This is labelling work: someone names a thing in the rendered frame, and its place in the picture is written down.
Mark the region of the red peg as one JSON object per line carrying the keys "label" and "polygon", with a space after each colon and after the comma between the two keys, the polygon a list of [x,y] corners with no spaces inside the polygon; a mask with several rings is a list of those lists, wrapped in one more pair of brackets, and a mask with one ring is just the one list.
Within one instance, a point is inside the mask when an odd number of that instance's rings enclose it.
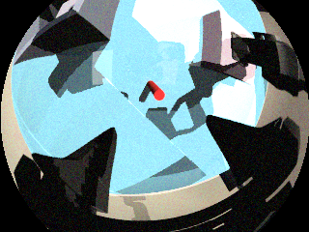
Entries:
{"label": "red peg", "polygon": [[165,94],[163,94],[162,90],[158,88],[157,85],[155,85],[154,81],[148,81],[147,85],[150,86],[152,94],[154,94],[155,100],[162,100],[163,97],[165,97]]}

